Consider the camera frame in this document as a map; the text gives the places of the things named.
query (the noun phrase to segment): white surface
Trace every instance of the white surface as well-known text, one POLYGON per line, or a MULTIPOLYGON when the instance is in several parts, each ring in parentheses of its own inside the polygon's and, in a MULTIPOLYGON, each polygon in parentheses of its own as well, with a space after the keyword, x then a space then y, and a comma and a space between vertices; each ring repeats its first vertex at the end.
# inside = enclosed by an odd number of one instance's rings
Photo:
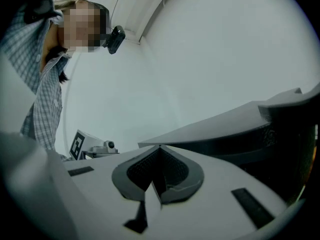
POLYGON ((0 131, 19 133, 36 96, 0 50, 0 131))
MULTIPOLYGON (((112 172, 119 164, 150 148, 152 146, 129 153, 64 163, 67 170, 85 166, 94 169, 74 176, 72 180, 91 204, 112 218, 116 225, 112 228, 114 232, 129 230, 123 224, 136 217, 140 202, 125 199, 120 194, 112 182, 112 172)), ((155 206, 151 212, 155 216, 152 222, 141 235, 131 231, 129 239, 232 240, 252 233, 256 227, 231 193, 238 188, 246 188, 274 217, 287 208, 277 194, 237 166, 191 151, 169 148, 198 163, 204 172, 204 182, 190 199, 163 205, 160 212, 153 199, 155 206)))
POLYGON ((179 127, 320 82, 319 41, 293 0, 166 0, 141 46, 179 127))
POLYGON ((152 225, 153 220, 161 213, 161 201, 156 193, 153 182, 145 191, 145 215, 148 225, 152 225))
POLYGON ((296 87, 307 92, 320 82, 319 41, 293 0, 166 0, 140 43, 125 41, 115 55, 81 54, 62 85, 62 98, 67 85, 70 92, 56 136, 59 153, 77 129, 114 141, 122 153, 247 102, 296 87))
POLYGON ((127 38, 139 43, 147 23, 161 2, 162 0, 119 0, 112 26, 123 26, 128 34, 127 38))
POLYGON ((70 81, 62 85, 58 153, 69 152, 77 129, 113 141, 123 153, 178 127, 160 79, 154 77, 140 45, 125 41, 114 55, 100 49, 78 58, 73 57, 65 70, 70 81))

